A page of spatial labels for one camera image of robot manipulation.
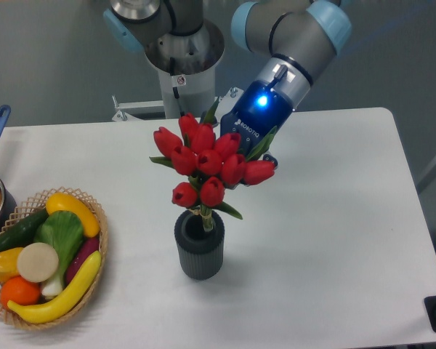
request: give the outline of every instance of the yellow bell pepper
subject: yellow bell pepper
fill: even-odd
[[[17,256],[23,250],[22,247],[8,249],[0,252],[0,282],[4,283],[20,275],[17,271]]]

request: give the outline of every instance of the red tulip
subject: red tulip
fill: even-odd
[[[190,176],[195,171],[195,154],[184,145],[173,150],[171,161],[180,175]]]
[[[205,175],[217,175],[221,171],[222,160],[221,156],[213,149],[208,149],[201,152],[195,158],[197,169]]]
[[[275,174],[275,165],[271,161],[256,160],[246,165],[244,181],[249,185],[256,185]]]
[[[228,185],[238,184],[246,171],[246,158],[242,154],[233,154],[221,168],[221,179]]]
[[[160,153],[165,155],[168,159],[171,158],[171,152],[182,145],[181,138],[176,136],[164,127],[160,127],[158,131],[154,131],[153,140],[157,145]]]
[[[184,135],[187,133],[189,141],[192,142],[197,132],[198,122],[195,120],[194,115],[187,113],[179,118],[179,128],[181,129],[182,138],[184,139]]]
[[[215,143],[215,134],[213,126],[210,124],[199,124],[197,132],[190,143],[190,149],[196,154],[201,153],[207,149],[213,149]]]
[[[181,207],[191,207],[197,201],[198,195],[190,183],[182,182],[173,189],[173,204]]]
[[[208,207],[215,207],[223,202],[225,197],[225,187],[221,180],[216,177],[210,177],[201,189],[202,204]]]
[[[241,135],[238,133],[227,133],[222,135],[215,142],[214,150],[226,161],[231,155],[235,154],[241,144]]]

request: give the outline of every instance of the warning label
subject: warning label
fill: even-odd
[[[173,87],[181,87],[186,85],[186,75],[176,75],[171,77],[171,84]]]

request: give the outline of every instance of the yellow squash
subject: yellow squash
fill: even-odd
[[[55,193],[45,203],[48,214],[56,211],[70,211],[81,220],[84,236],[93,238],[99,233],[100,226],[94,214],[81,201],[70,194]]]
[[[65,315],[81,300],[89,289],[102,262],[100,252],[95,251],[82,263],[81,268],[66,288],[44,304],[19,305],[9,300],[8,308],[31,324],[43,324]]]
[[[0,282],[4,283],[20,275],[17,270],[17,256],[23,250],[22,247],[8,249],[7,251],[0,252]]]

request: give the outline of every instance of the orange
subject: orange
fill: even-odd
[[[17,276],[11,278],[1,287],[0,303],[5,309],[8,309],[8,301],[12,300],[19,305],[34,305],[37,304],[41,296],[39,284],[29,282]]]

